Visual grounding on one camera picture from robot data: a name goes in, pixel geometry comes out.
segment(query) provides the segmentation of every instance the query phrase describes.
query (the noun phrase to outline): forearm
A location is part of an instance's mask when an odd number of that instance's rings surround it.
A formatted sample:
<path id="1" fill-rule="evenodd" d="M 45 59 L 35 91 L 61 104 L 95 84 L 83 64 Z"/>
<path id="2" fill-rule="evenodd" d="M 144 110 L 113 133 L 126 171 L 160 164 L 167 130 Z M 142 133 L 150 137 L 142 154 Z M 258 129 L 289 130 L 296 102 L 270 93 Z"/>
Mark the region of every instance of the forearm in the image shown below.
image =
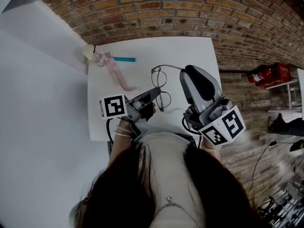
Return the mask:
<path id="1" fill-rule="evenodd" d="M 130 123 L 124 120 L 121 120 L 119 127 L 116 129 L 118 134 L 115 134 L 114 142 L 112 146 L 112 152 L 110 155 L 109 165 L 115 160 L 115 158 L 123 151 L 128 149 L 131 146 L 130 138 Z"/>
<path id="2" fill-rule="evenodd" d="M 211 154 L 214 158 L 216 158 L 219 162 L 222 162 L 221 154 L 220 154 L 220 147 L 214 147 L 209 140 L 203 137 L 203 141 L 200 145 L 201 149 Z"/>

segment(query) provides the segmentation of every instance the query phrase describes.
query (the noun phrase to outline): black and white marker cube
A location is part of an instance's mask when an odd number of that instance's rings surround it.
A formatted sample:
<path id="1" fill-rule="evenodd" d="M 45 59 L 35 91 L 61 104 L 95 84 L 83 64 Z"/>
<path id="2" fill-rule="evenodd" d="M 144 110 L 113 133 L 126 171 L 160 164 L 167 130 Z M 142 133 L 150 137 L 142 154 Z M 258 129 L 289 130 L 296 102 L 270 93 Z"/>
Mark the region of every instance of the black and white marker cube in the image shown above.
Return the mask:
<path id="1" fill-rule="evenodd" d="M 124 94 L 103 97 L 100 99 L 99 104 L 103 119 L 128 115 Z"/>
<path id="2" fill-rule="evenodd" d="M 246 129 L 237 106 L 199 130 L 213 145 L 233 142 Z"/>

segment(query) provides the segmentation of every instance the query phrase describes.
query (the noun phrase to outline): dark hair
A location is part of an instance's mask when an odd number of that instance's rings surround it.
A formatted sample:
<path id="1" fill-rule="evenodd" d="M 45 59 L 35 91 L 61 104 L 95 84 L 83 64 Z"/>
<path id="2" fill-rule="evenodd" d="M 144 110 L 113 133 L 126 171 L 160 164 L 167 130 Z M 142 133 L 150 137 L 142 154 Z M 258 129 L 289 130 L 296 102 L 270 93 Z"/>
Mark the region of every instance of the dark hair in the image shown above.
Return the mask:
<path id="1" fill-rule="evenodd" d="M 96 178 L 86 197 L 84 212 L 76 213 L 77 228 L 151 225 L 156 203 L 148 149 L 142 144 L 130 147 Z M 204 227 L 264 226 L 242 185 L 217 159 L 190 144 L 184 161 L 204 207 Z"/>

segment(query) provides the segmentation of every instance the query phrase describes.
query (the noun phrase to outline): blue pen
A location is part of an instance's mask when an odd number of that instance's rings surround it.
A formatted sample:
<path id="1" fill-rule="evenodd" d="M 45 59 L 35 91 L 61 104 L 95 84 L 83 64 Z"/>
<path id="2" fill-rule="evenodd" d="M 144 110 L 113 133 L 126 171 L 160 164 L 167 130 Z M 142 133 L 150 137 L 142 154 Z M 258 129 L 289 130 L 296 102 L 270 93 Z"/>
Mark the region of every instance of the blue pen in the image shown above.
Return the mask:
<path id="1" fill-rule="evenodd" d="M 133 57 L 114 57 L 115 61 L 120 61 L 120 62 L 135 62 L 136 59 Z"/>

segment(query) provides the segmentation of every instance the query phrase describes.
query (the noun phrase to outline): black trousers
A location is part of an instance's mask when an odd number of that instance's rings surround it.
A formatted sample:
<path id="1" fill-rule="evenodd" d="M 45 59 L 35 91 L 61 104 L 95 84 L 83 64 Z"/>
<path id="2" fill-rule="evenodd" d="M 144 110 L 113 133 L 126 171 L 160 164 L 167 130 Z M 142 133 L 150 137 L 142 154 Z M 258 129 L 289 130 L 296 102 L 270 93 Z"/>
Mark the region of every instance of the black trousers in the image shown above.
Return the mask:
<path id="1" fill-rule="evenodd" d="M 289 123 L 286 123 L 281 119 L 276 120 L 271 126 L 270 132 L 304 137 L 304 121 L 302 121 L 301 118 L 297 118 Z"/>

